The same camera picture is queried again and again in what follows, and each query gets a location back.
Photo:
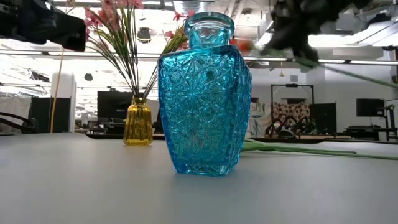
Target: pink flower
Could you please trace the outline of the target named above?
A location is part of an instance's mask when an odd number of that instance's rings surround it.
[[[93,25],[93,21],[91,19],[85,19],[86,27],[91,27]]]
[[[98,16],[105,21],[106,25],[110,27],[112,30],[120,29],[120,18],[117,13],[115,13],[112,9],[102,9],[98,12]]]
[[[101,25],[101,21],[97,19],[88,8],[85,8],[85,16],[85,24],[87,27],[98,27]]]
[[[195,15],[195,10],[189,10],[188,11],[188,15],[187,15],[187,17],[191,17],[191,16],[193,16],[193,15]]]
[[[173,34],[172,31],[167,31],[167,32],[165,33],[165,36],[166,36],[166,37],[173,38],[173,37],[174,37],[174,34]]]
[[[113,8],[112,0],[101,0],[101,7],[103,9],[112,9]]]
[[[181,17],[184,17],[184,13],[179,14],[178,12],[175,12],[174,14],[175,14],[175,16],[174,16],[173,20],[175,20],[175,21],[179,21]]]
[[[144,4],[142,0],[117,0],[119,7],[135,6],[138,9],[143,9]]]

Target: desk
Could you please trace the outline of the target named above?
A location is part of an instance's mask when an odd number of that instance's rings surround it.
[[[309,145],[398,156],[394,145]],[[176,174],[164,141],[0,139],[1,224],[396,224],[398,161],[247,152],[227,177]]]

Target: vase neck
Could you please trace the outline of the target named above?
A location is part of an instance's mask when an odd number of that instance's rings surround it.
[[[138,97],[135,97],[131,100],[131,104],[135,104],[135,105],[144,104],[146,102],[147,102],[147,99],[142,99],[142,98],[138,98]]]
[[[227,45],[234,32],[234,22],[218,12],[201,12],[188,19],[184,32],[191,49]]]

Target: blue glass vase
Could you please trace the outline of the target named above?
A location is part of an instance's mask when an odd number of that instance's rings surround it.
[[[160,115],[179,173],[221,177],[238,163],[248,127],[251,74],[229,45],[231,18],[201,12],[185,23],[189,50],[159,59]]]

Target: monitor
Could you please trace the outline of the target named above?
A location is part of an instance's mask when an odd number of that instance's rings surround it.
[[[132,92],[98,91],[97,117],[126,119]]]
[[[356,99],[356,116],[384,117],[384,100]]]

